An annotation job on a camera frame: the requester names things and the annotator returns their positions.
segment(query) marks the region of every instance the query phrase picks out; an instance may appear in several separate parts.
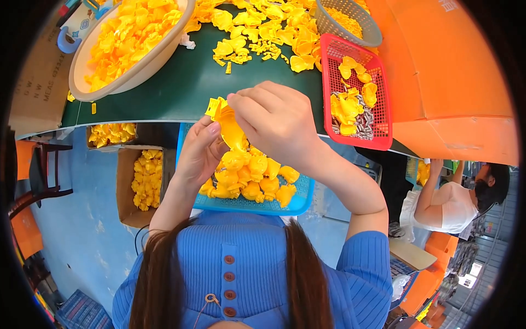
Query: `white shirt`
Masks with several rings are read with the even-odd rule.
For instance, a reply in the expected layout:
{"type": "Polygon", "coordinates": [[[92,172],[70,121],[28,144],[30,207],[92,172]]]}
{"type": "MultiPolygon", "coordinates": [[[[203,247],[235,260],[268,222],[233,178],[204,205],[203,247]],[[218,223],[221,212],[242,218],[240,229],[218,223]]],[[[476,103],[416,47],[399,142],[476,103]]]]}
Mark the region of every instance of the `white shirt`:
{"type": "Polygon", "coordinates": [[[478,210],[473,205],[469,189],[455,182],[444,184],[439,190],[434,190],[431,205],[442,205],[442,227],[423,225],[414,219],[414,211],[422,191],[407,192],[400,213],[400,226],[415,226],[430,231],[456,234],[462,232],[477,216],[478,210]]]}

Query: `blue floor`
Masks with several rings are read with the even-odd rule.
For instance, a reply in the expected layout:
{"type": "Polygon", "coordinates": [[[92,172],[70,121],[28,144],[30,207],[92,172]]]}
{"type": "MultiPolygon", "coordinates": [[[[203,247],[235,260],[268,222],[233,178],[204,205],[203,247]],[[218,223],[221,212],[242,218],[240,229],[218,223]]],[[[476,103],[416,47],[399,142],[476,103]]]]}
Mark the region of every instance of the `blue floor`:
{"type": "MultiPolygon", "coordinates": [[[[111,314],[113,295],[136,258],[137,229],[119,221],[117,153],[89,151],[85,141],[83,128],[60,141],[73,145],[59,159],[59,182],[62,189],[72,186],[73,194],[43,200],[42,208],[32,205],[31,209],[44,241],[42,256],[62,296],[69,298],[80,289],[111,314]]],[[[365,165],[365,158],[353,147],[325,141],[346,159],[365,165]]],[[[53,168],[51,158],[49,165],[53,168]]],[[[336,266],[349,217],[334,194],[316,183],[312,205],[298,221],[329,266],[336,266]]]]}

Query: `green table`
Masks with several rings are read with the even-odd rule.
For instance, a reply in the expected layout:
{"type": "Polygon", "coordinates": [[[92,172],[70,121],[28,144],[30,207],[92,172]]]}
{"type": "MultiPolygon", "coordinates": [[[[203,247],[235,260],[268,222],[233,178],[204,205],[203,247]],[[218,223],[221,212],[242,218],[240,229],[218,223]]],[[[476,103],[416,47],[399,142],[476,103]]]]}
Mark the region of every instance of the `green table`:
{"type": "MultiPolygon", "coordinates": [[[[218,8],[228,10],[234,17],[244,11],[232,5],[218,8]]],[[[195,49],[179,46],[168,62],[143,84],[97,100],[96,114],[92,115],[91,103],[68,103],[62,127],[110,122],[195,122],[203,116],[210,98],[226,97],[229,93],[271,80],[307,95],[316,130],[320,135],[327,135],[323,127],[321,73],[316,68],[295,73],[282,58],[263,61],[251,53],[251,61],[243,65],[233,63],[232,73],[225,74],[226,66],[222,67],[212,59],[212,49],[223,38],[229,38],[229,33],[210,23],[202,24],[200,31],[190,33],[190,39],[196,43],[195,49]]],[[[293,56],[290,46],[280,48],[287,58],[293,56]]],[[[397,141],[393,141],[392,149],[417,156],[397,141]]]]}

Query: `woman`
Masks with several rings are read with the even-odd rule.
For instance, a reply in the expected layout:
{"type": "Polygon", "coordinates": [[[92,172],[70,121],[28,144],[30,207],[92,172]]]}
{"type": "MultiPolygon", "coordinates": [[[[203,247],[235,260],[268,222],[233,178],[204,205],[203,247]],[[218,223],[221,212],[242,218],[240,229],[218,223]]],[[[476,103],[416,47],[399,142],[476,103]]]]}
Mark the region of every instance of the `woman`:
{"type": "Polygon", "coordinates": [[[475,176],[475,188],[470,190],[461,185],[464,161],[460,161],[451,181],[435,190],[443,160],[432,159],[428,182],[421,191],[416,191],[405,179],[406,156],[359,147],[356,151],[382,165],[380,184],[389,209],[389,222],[400,226],[458,234],[478,214],[485,213],[495,203],[502,204],[508,194],[510,172],[506,165],[483,165],[475,176]]]}
{"type": "Polygon", "coordinates": [[[319,139],[302,93],[263,82],[227,99],[252,144],[327,185],[352,212],[337,269],[320,261],[295,221],[207,211],[188,220],[228,150],[220,125],[204,117],[189,131],[146,248],[115,294],[115,327],[382,327],[392,287],[378,185],[319,139]]]}

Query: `blue plastic basket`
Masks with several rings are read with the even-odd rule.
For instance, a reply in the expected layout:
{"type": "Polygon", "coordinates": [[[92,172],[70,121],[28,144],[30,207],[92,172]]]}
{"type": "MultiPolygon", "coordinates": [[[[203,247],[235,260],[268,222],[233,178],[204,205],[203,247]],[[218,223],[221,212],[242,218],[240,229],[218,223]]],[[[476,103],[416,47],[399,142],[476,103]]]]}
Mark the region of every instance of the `blue plastic basket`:
{"type": "Polygon", "coordinates": [[[412,156],[407,157],[406,181],[413,184],[416,190],[421,190],[422,186],[417,184],[418,159],[412,156]]]}
{"type": "MultiPolygon", "coordinates": [[[[192,127],[192,123],[181,123],[179,127],[179,138],[177,141],[177,161],[183,147],[186,134],[192,127]]],[[[278,176],[280,184],[286,184],[283,177],[278,176]]],[[[314,193],[314,180],[305,175],[300,175],[294,183],[296,194],[292,197],[289,205],[281,208],[276,200],[270,202],[256,203],[245,199],[242,195],[237,199],[209,198],[206,195],[198,194],[194,203],[194,208],[214,211],[243,212],[260,215],[276,216],[298,216],[303,214],[310,207],[312,195],[314,193]]]]}
{"type": "Polygon", "coordinates": [[[102,305],[78,290],[62,305],[55,317],[67,329],[110,329],[112,319],[102,305]]]}

